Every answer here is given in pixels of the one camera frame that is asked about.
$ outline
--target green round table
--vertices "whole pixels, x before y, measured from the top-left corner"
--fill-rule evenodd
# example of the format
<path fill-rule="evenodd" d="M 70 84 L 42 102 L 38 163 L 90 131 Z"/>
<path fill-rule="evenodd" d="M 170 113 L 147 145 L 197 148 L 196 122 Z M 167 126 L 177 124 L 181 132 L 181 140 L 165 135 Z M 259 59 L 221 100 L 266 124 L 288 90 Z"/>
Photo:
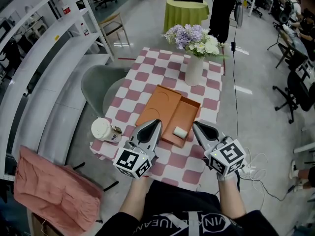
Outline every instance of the green round table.
<path fill-rule="evenodd" d="M 200 3 L 167 0 L 164 18 L 164 32 L 167 32 L 175 25 L 201 25 L 201 21 L 207 19 L 208 15 L 209 7 L 205 1 Z"/>

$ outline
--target checkered tablecloth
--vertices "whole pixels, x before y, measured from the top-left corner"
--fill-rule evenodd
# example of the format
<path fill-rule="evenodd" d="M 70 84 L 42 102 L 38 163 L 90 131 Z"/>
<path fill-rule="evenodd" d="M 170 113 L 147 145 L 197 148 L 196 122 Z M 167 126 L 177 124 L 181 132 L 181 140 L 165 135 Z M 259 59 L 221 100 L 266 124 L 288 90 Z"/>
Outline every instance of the checkered tablecloth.
<path fill-rule="evenodd" d="M 130 137 L 135 122 L 142 113 L 157 84 L 174 89 L 184 97 L 201 104 L 196 119 L 216 123 L 220 106 L 223 67 L 211 61 L 204 62 L 202 79 L 198 86 L 188 86 L 185 71 L 190 56 L 165 50 L 143 48 L 128 72 L 123 85 L 105 117 L 123 131 L 117 143 L 95 139 L 91 151 L 100 159 L 113 160 L 119 147 Z M 195 191 L 205 168 L 201 160 L 203 149 L 192 130 L 183 148 L 160 141 L 155 149 L 158 159 L 150 169 L 152 178 L 184 189 Z"/>

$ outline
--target white vase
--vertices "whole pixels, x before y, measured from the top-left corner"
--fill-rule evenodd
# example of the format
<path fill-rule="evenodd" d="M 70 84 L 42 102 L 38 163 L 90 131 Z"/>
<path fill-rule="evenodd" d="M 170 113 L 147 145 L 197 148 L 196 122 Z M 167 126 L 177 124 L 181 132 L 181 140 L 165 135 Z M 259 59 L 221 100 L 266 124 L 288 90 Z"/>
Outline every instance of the white vase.
<path fill-rule="evenodd" d="M 185 82 L 189 86 L 196 86 L 199 84 L 203 71 L 204 57 L 198 58 L 195 55 L 190 56 L 190 62 L 187 66 L 185 74 Z"/>

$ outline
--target orange tray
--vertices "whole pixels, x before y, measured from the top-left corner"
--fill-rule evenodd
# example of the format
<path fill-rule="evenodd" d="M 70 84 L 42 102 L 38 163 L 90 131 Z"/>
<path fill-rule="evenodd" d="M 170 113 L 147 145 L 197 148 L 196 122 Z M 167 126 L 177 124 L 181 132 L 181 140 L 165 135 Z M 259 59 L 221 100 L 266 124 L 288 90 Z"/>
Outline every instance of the orange tray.
<path fill-rule="evenodd" d="M 182 148 L 199 107 L 200 103 L 187 99 L 172 89 L 157 85 L 135 125 L 139 126 L 146 121 L 160 119 L 162 139 Z M 185 139 L 173 134 L 177 126 L 187 131 Z"/>

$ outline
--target gray chair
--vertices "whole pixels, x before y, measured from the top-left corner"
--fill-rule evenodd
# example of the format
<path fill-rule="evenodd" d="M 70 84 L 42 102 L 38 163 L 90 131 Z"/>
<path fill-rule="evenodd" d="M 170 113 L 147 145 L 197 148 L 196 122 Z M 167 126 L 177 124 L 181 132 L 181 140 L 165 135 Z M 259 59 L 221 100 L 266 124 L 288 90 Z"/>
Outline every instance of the gray chair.
<path fill-rule="evenodd" d="M 82 93 L 98 117 L 105 117 L 129 69 L 95 65 L 83 75 Z"/>

